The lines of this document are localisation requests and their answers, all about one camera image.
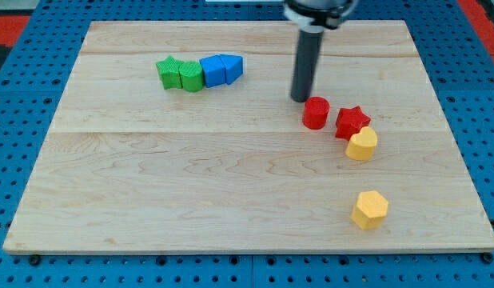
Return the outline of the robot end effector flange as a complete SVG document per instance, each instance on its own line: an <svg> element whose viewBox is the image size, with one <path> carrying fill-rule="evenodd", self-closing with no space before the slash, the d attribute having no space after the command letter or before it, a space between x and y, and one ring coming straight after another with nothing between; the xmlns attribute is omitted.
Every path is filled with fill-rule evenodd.
<svg viewBox="0 0 494 288"><path fill-rule="evenodd" d="M358 0L284 0L284 16L300 30L335 30L353 13Z"/></svg>

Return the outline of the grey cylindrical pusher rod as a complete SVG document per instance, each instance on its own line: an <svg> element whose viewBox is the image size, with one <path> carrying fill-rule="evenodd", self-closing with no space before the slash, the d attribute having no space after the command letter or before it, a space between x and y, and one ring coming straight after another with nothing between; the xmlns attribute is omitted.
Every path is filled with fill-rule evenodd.
<svg viewBox="0 0 494 288"><path fill-rule="evenodd" d="M294 102L306 102L310 97L321 52L323 29L299 30L290 97Z"/></svg>

